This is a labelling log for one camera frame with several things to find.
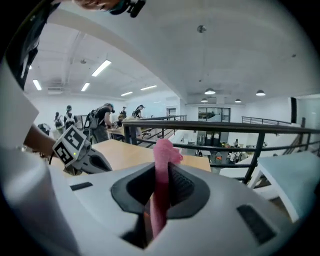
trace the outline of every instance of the table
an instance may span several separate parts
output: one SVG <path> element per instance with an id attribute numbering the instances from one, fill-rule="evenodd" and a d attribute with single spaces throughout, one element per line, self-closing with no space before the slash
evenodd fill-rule
<path id="1" fill-rule="evenodd" d="M 114 139 L 94 144 L 92 148 L 100 151 L 105 156 L 113 170 L 121 170 L 148 162 L 154 162 L 154 152 L 152 149 Z M 52 159 L 51 164 L 59 167 L 61 170 L 65 168 L 63 163 L 56 157 Z M 210 164 L 206 157 L 184 155 L 181 164 L 211 172 Z M 71 175 L 66 172 L 63 172 L 63 174 L 65 177 L 71 177 Z"/>
<path id="2" fill-rule="evenodd" d="M 259 157 L 248 187 L 253 189 L 262 174 L 277 190 L 293 222 L 308 214 L 320 180 L 319 157 L 309 151 Z"/>

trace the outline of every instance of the pink soft object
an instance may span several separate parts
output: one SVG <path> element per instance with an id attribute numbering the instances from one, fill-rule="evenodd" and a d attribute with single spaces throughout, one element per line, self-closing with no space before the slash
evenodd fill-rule
<path id="1" fill-rule="evenodd" d="M 155 187 L 150 204 L 150 218 L 153 238 L 156 238 L 166 225 L 166 213 L 170 207 L 168 164 L 180 164 L 183 156 L 166 138 L 159 139 L 156 142 L 153 148 L 153 155 L 155 161 Z"/>

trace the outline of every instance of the ceiling beam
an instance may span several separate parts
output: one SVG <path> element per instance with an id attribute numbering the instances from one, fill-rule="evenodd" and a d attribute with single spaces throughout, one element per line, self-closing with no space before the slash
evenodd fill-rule
<path id="1" fill-rule="evenodd" d="M 70 81 L 70 72 L 71 66 L 75 61 L 75 56 L 77 54 L 77 50 L 82 40 L 86 36 L 86 33 L 81 31 L 73 32 L 69 36 L 69 44 L 68 48 L 65 51 L 65 55 L 63 57 L 63 64 L 61 66 L 61 86 L 64 87 Z"/>
<path id="2" fill-rule="evenodd" d="M 63 3 L 48 22 L 82 31 L 117 47 L 150 70 L 181 99 L 187 99 L 177 52 L 147 8 L 138 18 L 132 19 L 129 15 L 118 18 L 103 12 L 75 8 L 72 3 Z"/>

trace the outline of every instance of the sleeve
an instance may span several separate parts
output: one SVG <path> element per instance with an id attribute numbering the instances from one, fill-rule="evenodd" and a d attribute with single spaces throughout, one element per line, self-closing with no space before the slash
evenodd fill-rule
<path id="1" fill-rule="evenodd" d="M 50 14 L 57 9 L 59 3 L 46 3 L 34 16 L 35 18 L 27 20 L 12 39 L 7 52 L 6 59 L 12 74 L 18 84 L 24 90 L 25 82 L 29 71 L 29 66 L 36 57 L 37 42 L 40 34 L 47 22 Z"/>

